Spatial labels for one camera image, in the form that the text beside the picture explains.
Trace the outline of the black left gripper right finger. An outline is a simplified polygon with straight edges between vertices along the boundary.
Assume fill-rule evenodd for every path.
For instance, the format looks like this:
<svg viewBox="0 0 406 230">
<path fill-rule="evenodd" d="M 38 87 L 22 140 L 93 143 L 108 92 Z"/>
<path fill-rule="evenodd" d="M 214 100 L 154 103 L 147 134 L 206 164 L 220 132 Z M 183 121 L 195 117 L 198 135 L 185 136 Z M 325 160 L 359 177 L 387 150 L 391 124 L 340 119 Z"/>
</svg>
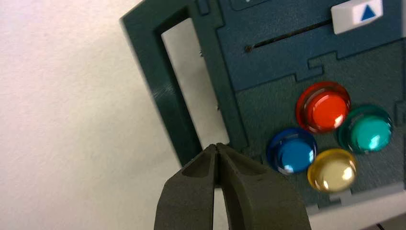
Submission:
<svg viewBox="0 0 406 230">
<path fill-rule="evenodd" d="M 218 143 L 218 181 L 231 230 L 309 230 L 294 186 L 280 173 Z"/>
</svg>

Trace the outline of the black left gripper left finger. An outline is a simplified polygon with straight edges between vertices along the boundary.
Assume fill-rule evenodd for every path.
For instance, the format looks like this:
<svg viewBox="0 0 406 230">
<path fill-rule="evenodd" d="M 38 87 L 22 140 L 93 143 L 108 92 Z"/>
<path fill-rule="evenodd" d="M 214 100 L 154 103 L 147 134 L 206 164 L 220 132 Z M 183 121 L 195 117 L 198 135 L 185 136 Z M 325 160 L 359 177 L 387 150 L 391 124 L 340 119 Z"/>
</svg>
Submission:
<svg viewBox="0 0 406 230">
<path fill-rule="evenodd" d="M 211 230 L 217 149 L 209 145 L 169 178 L 161 192 L 154 222 L 156 230 Z"/>
</svg>

